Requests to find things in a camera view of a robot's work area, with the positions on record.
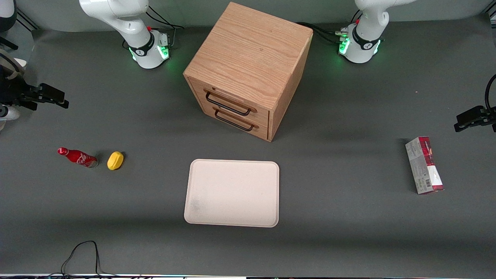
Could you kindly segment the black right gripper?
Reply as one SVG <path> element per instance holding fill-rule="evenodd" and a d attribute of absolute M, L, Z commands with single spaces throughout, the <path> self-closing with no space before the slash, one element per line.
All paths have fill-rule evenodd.
<path fill-rule="evenodd" d="M 24 96 L 30 92 L 30 86 L 26 83 L 21 71 L 13 71 L 6 66 L 0 69 L 0 101 L 2 105 L 20 106 L 36 111 L 38 104 L 50 103 L 69 108 L 69 101 L 64 99 L 64 92 L 48 84 L 41 83 L 36 88 L 37 97 Z"/>

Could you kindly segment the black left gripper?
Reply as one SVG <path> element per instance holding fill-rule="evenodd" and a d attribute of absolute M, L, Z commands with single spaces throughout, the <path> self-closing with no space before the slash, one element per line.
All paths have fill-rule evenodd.
<path fill-rule="evenodd" d="M 492 130 L 496 132 L 496 111 L 489 112 L 484 106 L 478 105 L 456 117 L 457 123 L 454 124 L 455 132 L 459 133 L 470 127 L 491 125 Z"/>

